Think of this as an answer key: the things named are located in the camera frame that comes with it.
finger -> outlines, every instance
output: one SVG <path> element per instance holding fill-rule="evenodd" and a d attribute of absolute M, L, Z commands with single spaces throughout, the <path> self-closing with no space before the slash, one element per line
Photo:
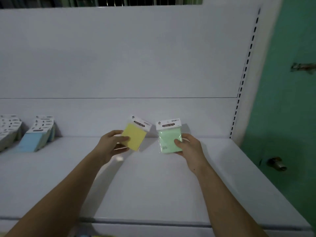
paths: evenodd
<path fill-rule="evenodd" d="M 178 146 L 179 148 L 182 149 L 182 146 L 184 145 L 184 143 L 182 143 L 181 141 L 179 141 L 178 139 L 174 139 L 174 143 L 176 144 L 176 146 Z"/>
<path fill-rule="evenodd" d="M 123 133 L 122 130 L 113 130 L 113 131 L 110 131 L 109 133 L 106 133 L 105 135 L 106 135 L 107 137 L 112 137 L 112 136 L 114 136 L 114 135 L 120 135 L 120 134 L 122 134 L 122 133 Z"/>
<path fill-rule="evenodd" d="M 178 152 L 175 152 L 175 153 L 178 154 L 178 155 L 183 156 L 183 152 L 182 151 L 178 151 Z"/>
<path fill-rule="evenodd" d="M 182 133 L 182 138 L 188 139 L 189 141 L 196 140 L 196 138 L 193 135 L 190 135 L 188 133 Z"/>
<path fill-rule="evenodd" d="M 115 141 L 116 142 L 128 141 L 129 139 L 130 139 L 129 136 L 115 136 Z"/>
<path fill-rule="evenodd" d="M 123 144 L 116 144 L 116 146 L 114 147 L 114 150 L 116 149 L 120 149 L 120 148 L 125 148 L 126 146 Z"/>
<path fill-rule="evenodd" d="M 117 149 L 117 150 L 113 150 L 112 151 L 112 154 L 113 155 L 119 155 L 119 154 L 122 154 L 122 153 L 124 153 L 124 152 L 126 152 L 126 151 L 128 151 L 129 150 L 129 148 L 127 147 L 127 148 L 123 148 L 123 149 Z"/>

white shelf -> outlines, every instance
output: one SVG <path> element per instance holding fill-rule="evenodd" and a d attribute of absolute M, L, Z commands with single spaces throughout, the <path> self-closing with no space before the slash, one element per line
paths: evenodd
<path fill-rule="evenodd" d="M 17 153 L 14 148 L 1 153 L 0 218 L 22 217 L 98 140 L 62 137 L 36 153 Z M 310 227 L 230 139 L 200 140 L 211 165 L 260 225 Z M 186 161 L 176 154 L 160 154 L 156 138 L 146 138 L 142 149 L 102 168 L 81 217 L 104 223 L 209 225 L 199 184 Z"/>

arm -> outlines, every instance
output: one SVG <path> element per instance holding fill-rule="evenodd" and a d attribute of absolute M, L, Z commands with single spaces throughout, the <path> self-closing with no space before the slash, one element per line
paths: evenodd
<path fill-rule="evenodd" d="M 128 137 L 114 136 L 122 132 L 111 131 L 102 136 L 93 151 L 28 211 L 6 237 L 67 236 L 100 168 L 113 155 L 128 150 L 118 149 L 125 147 L 118 142 L 128 140 Z"/>
<path fill-rule="evenodd" d="M 267 237 L 210 166 L 199 140 L 190 134 L 182 134 L 182 137 L 189 141 L 175 139 L 174 142 L 183 150 L 178 154 L 186 159 L 200 183 L 214 234 L 217 237 Z"/>

logo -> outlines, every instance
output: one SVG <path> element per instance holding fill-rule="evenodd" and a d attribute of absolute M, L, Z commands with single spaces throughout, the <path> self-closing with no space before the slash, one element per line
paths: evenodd
<path fill-rule="evenodd" d="M 140 125 L 140 126 L 142 126 L 142 127 L 145 127 L 143 124 L 140 124 L 139 122 L 137 122 L 137 121 L 134 121 L 137 125 Z"/>
<path fill-rule="evenodd" d="M 162 127 L 168 127 L 168 126 L 173 126 L 175 123 L 167 124 L 167 125 L 162 125 Z"/>

yellow sticky note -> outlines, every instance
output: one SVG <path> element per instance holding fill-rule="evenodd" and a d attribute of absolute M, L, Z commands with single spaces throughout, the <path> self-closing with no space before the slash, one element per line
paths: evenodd
<path fill-rule="evenodd" d="M 146 131 L 143 131 L 140 128 L 137 128 L 133 124 L 128 123 L 127 127 L 121 134 L 121 136 L 129 136 L 128 141 L 123 141 L 122 144 L 129 147 L 132 150 L 138 151 L 140 144 L 144 140 Z"/>

